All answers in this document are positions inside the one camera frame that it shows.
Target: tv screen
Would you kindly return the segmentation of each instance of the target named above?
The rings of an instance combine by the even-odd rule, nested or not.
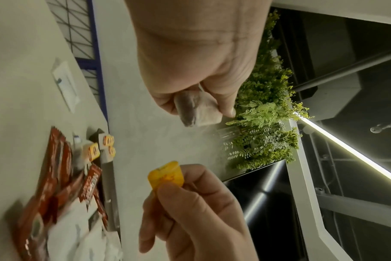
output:
[[[240,202],[260,260],[303,260],[304,241],[284,160],[224,184]]]

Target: hanging plant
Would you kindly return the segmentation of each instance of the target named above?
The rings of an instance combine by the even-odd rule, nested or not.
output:
[[[236,119],[227,122],[239,128],[238,137],[224,143],[225,150],[230,151],[228,159],[238,159],[238,169],[251,170],[283,159],[294,160],[291,150],[298,149],[299,135],[297,129],[286,131],[281,121],[298,120],[295,112],[309,117],[308,108],[291,101],[292,72],[284,69],[281,58],[274,55],[280,43],[271,31],[278,19],[277,11],[269,14],[253,72],[237,95]]]

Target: white table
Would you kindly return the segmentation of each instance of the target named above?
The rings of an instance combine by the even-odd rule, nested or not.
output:
[[[72,114],[51,74],[67,61],[81,102]],[[17,260],[8,223],[34,194],[52,125],[71,140],[107,122],[44,0],[0,0],[0,260]]]

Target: led light strip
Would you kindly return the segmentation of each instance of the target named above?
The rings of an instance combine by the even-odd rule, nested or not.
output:
[[[315,130],[317,130],[318,132],[320,132],[321,134],[323,134],[324,136],[329,138],[331,141],[333,141],[334,143],[338,144],[339,146],[341,146],[342,148],[344,148],[345,150],[347,150],[351,154],[355,155],[357,158],[359,158],[362,161],[364,161],[367,165],[371,166],[372,168],[374,168],[378,172],[382,173],[384,176],[386,176],[388,179],[391,180],[391,173],[388,170],[384,169],[379,164],[373,162],[371,159],[369,159],[368,157],[366,157],[362,153],[358,152],[354,148],[350,147],[346,143],[342,142],[341,140],[339,140],[338,138],[333,136],[332,134],[328,133],[326,130],[324,130],[323,128],[321,128],[320,126],[315,124],[314,122],[310,121],[309,119],[306,119],[306,118],[302,117],[297,112],[295,112],[294,114],[296,114],[302,121],[304,121],[305,123],[309,124],[312,128],[314,128]]]

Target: small yellow box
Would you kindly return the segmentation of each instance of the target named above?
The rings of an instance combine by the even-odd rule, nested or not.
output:
[[[171,161],[164,166],[151,171],[148,174],[148,181],[150,182],[153,191],[157,191],[158,187],[164,182],[173,182],[177,186],[182,187],[184,185],[184,176],[178,162]]]

